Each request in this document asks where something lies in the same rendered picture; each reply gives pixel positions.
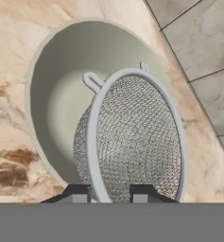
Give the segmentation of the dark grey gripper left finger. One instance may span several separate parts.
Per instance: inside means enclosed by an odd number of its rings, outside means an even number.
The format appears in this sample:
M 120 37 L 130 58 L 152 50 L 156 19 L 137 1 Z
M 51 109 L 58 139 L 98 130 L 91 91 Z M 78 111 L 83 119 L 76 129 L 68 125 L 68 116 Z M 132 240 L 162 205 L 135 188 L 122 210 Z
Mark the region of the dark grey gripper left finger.
M 61 194 L 43 200 L 43 203 L 90 203 L 91 186 L 87 184 L 68 184 Z

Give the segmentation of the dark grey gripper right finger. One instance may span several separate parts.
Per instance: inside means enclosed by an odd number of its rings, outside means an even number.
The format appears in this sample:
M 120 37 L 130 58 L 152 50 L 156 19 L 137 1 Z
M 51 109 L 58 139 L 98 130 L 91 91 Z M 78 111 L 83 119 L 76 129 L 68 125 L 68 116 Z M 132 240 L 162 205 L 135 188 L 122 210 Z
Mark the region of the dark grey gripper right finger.
M 132 184 L 129 187 L 130 203 L 175 202 L 157 192 L 152 184 Z

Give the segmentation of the silver mesh tea strainer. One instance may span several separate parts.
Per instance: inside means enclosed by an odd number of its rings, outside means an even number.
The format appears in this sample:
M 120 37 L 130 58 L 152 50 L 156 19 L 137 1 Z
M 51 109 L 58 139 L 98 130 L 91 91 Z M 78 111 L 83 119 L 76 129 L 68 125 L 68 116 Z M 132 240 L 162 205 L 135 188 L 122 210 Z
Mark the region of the silver mesh tea strainer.
M 182 202 L 186 142 L 181 117 L 145 62 L 105 79 L 86 72 L 95 95 L 78 121 L 73 151 L 80 178 L 100 203 L 129 203 L 132 184 L 152 184 Z

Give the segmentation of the pale green bowl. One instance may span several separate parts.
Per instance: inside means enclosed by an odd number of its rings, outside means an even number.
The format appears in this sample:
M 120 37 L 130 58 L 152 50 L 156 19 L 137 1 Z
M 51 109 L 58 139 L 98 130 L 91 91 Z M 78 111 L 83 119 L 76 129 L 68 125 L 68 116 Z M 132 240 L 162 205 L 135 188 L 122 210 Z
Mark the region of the pale green bowl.
M 161 62 L 131 31 L 99 19 L 72 21 L 52 30 L 34 53 L 26 74 L 25 114 L 30 137 L 45 169 L 61 185 L 79 183 L 73 139 L 94 93 L 82 75 L 100 78 L 145 61 L 153 77 L 171 89 Z

